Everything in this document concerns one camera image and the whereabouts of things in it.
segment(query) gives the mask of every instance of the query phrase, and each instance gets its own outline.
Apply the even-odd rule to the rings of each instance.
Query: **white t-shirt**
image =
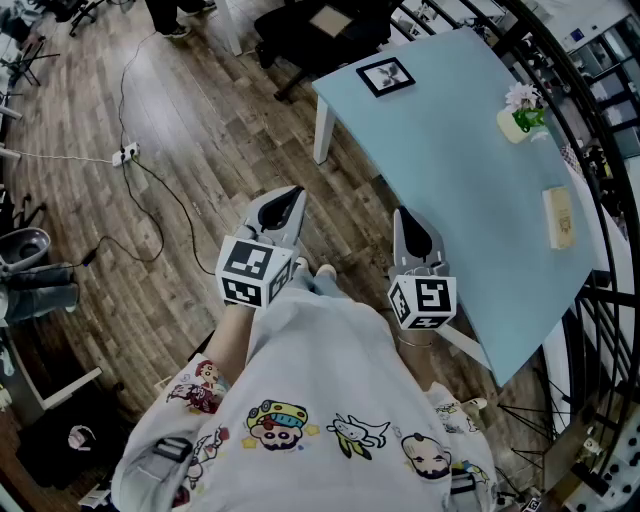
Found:
[[[180,512],[456,510],[452,464],[477,482],[478,510],[493,508],[484,436],[444,387],[427,399],[368,306],[285,288],[256,315],[247,367],[223,400],[215,374],[196,357],[142,418],[114,477],[121,512],[158,507],[153,489],[143,505],[133,497],[146,483],[128,485],[148,474],[158,492],[173,485]],[[191,432],[177,478],[140,462],[158,439]]]

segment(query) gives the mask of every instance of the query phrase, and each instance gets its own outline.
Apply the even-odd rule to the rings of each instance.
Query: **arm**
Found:
[[[255,309],[240,304],[227,306],[203,355],[233,385],[244,370]]]

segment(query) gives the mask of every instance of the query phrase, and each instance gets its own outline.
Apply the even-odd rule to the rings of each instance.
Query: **jeans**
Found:
[[[184,12],[198,12],[204,9],[204,0],[145,0],[153,19],[153,26],[165,36],[171,34],[178,22],[178,7]]]
[[[291,288],[298,288],[299,290],[307,290],[316,295],[324,295],[326,297],[332,297],[334,299],[348,299],[350,298],[344,293],[336,282],[328,275],[320,275],[313,277],[311,272],[302,267],[293,274],[293,279],[289,281],[287,286]]]
[[[67,263],[35,267],[6,277],[9,304],[4,321],[16,323],[78,302],[78,285],[71,282]]]

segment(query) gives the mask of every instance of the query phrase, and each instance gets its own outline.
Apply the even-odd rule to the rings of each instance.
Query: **person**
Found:
[[[332,266],[313,277],[298,263],[268,309],[227,306],[143,415],[115,507],[493,510],[491,451],[466,406],[437,383],[422,392],[386,321],[338,288]]]
[[[15,16],[11,11],[11,7],[0,8],[0,32],[14,39],[18,50],[24,50],[29,45],[44,41],[43,35],[31,29],[22,18]]]
[[[42,316],[54,309],[73,312],[78,285],[68,263],[22,270],[0,277],[0,327]]]
[[[191,32],[176,20],[178,7],[187,16],[195,16],[216,8],[215,0],[146,0],[153,25],[164,37],[181,39]]]

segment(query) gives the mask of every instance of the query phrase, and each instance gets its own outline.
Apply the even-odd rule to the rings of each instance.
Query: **black metal railing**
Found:
[[[567,339],[568,365],[572,374],[572,392],[570,397],[563,393],[563,400],[571,404],[571,413],[568,413],[569,421],[575,418],[584,408],[593,408],[593,404],[596,404],[596,411],[592,416],[594,421],[599,421],[600,423],[599,441],[602,443],[603,439],[608,439],[609,442],[604,455],[600,458],[594,457],[589,479],[601,477],[609,464],[615,446],[620,440],[621,430],[628,417],[634,393],[635,395],[638,394],[636,385],[639,381],[638,369],[640,367],[640,342],[638,342],[640,339],[640,308],[638,303],[639,296],[635,291],[640,289],[640,221],[631,183],[612,131],[589,86],[560,43],[535,14],[520,0],[496,0],[497,4],[516,18],[516,23],[508,31],[503,31],[470,0],[459,1],[474,14],[476,23],[485,27],[482,30],[486,29],[492,33],[493,37],[488,39],[492,42],[491,47],[496,55],[503,59],[503,62],[519,63],[530,82],[538,89],[548,105],[549,111],[562,129],[568,144],[573,149],[594,201],[604,242],[608,272],[593,272],[578,297],[576,297],[574,308],[567,312],[567,315],[572,316],[573,323],[579,326],[579,332],[576,333],[575,329],[568,330],[565,326],[565,337],[572,338]],[[432,0],[422,0],[422,2],[447,22],[452,29],[460,28],[461,25],[447,14],[446,6],[442,8]],[[401,6],[400,10],[427,35],[434,34],[434,30],[424,19],[416,16],[405,6]],[[409,34],[398,23],[394,22],[393,25],[407,39],[414,39],[414,35]],[[528,34],[530,34],[528,36],[529,43],[525,46],[522,41]],[[606,157],[613,176],[615,192],[620,199],[620,209],[626,221],[633,271],[634,293],[632,294],[619,291],[620,281],[618,280],[619,276],[613,255],[610,232],[607,227],[605,210],[601,203],[602,196],[598,177],[589,160],[583,155],[583,150],[578,144],[557,101],[554,100],[551,92],[542,84],[536,71],[525,58],[524,53],[530,45],[534,45],[536,51],[542,54],[547,61],[553,63],[556,75],[560,77],[566,86],[565,93],[577,106],[578,112],[592,132],[593,138],[597,139]],[[630,340],[626,339],[621,332],[620,306],[633,308],[634,326],[631,344],[629,344]],[[587,315],[583,315],[583,309],[587,312]],[[585,320],[592,322],[595,326],[595,335],[592,335],[592,338],[595,339],[591,340],[593,347],[588,347]],[[609,357],[611,360],[611,368],[608,373],[603,370],[603,356],[605,354],[607,354],[607,361]],[[595,380],[589,380],[588,375],[594,376]],[[579,380],[583,382],[577,382],[576,376],[579,376]],[[621,403],[614,407],[616,398],[621,400]],[[619,411],[619,413],[615,414],[615,418],[613,417],[614,410]],[[552,438],[552,443],[557,438],[557,435],[554,434],[553,426],[550,425],[552,421],[549,420],[549,417],[553,416],[553,414],[561,413],[557,411],[557,407],[555,410],[551,409],[548,411],[544,425],[537,425],[544,428],[549,427],[544,432],[545,437]],[[515,451],[516,453],[538,454],[537,451]],[[599,470],[596,473],[592,473],[596,465],[599,466]]]

